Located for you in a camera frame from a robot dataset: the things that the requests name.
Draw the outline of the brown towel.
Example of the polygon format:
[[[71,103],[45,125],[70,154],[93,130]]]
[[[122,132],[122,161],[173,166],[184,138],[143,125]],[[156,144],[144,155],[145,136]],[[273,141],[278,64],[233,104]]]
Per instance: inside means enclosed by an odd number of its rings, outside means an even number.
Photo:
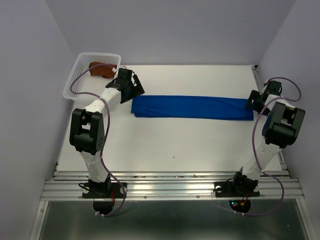
[[[105,79],[113,79],[115,74],[112,72],[112,68],[117,68],[116,64],[105,65],[102,62],[93,61],[89,64],[89,72],[91,76],[102,77]]]

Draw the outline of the blue towel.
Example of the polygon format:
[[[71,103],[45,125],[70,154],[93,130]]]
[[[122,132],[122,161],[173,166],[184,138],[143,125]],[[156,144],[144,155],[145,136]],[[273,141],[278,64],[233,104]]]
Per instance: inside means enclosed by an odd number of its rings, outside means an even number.
[[[142,95],[134,98],[131,113],[137,118],[191,118],[253,121],[252,107],[243,98],[186,95]]]

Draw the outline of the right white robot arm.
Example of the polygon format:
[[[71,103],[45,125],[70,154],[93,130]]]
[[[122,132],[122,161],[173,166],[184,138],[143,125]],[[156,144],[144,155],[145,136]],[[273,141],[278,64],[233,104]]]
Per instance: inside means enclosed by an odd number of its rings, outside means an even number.
[[[286,80],[297,88],[298,99],[289,99],[282,95],[282,83]],[[242,177],[257,182],[261,175],[266,175],[265,168],[280,151],[295,143],[300,133],[306,111],[290,104],[298,102],[302,92],[298,85],[285,77],[268,79],[261,91],[252,90],[245,108],[252,108],[258,113],[251,136],[253,157],[241,167]],[[266,116],[261,130],[262,140],[258,147],[255,145],[255,134],[259,120]]]

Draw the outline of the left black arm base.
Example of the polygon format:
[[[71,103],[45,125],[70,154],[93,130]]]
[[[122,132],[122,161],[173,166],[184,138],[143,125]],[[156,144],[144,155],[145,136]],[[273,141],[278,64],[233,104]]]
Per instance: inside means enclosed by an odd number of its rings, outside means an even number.
[[[82,189],[83,199],[123,199],[124,191],[119,183],[111,182],[107,178],[105,182],[80,182],[78,186]]]

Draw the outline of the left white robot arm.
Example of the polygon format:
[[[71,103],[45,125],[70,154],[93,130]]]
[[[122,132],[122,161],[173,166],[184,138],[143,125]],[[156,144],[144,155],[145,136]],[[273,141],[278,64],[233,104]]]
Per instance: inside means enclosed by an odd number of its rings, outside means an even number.
[[[106,135],[110,129],[110,111],[118,104],[124,104],[145,93],[133,70],[120,68],[115,79],[109,82],[98,95],[79,92],[96,99],[84,108],[76,108],[71,114],[69,142],[81,155],[88,170],[88,181],[100,197],[111,193],[110,176],[102,161]]]

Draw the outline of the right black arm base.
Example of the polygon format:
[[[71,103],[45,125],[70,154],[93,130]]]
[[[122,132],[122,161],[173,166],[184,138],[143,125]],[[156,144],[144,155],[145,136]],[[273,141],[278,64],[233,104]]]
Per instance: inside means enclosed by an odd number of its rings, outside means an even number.
[[[249,179],[240,169],[232,178],[214,182],[212,192],[217,198],[259,197],[260,191],[256,189],[257,186],[258,181]]]

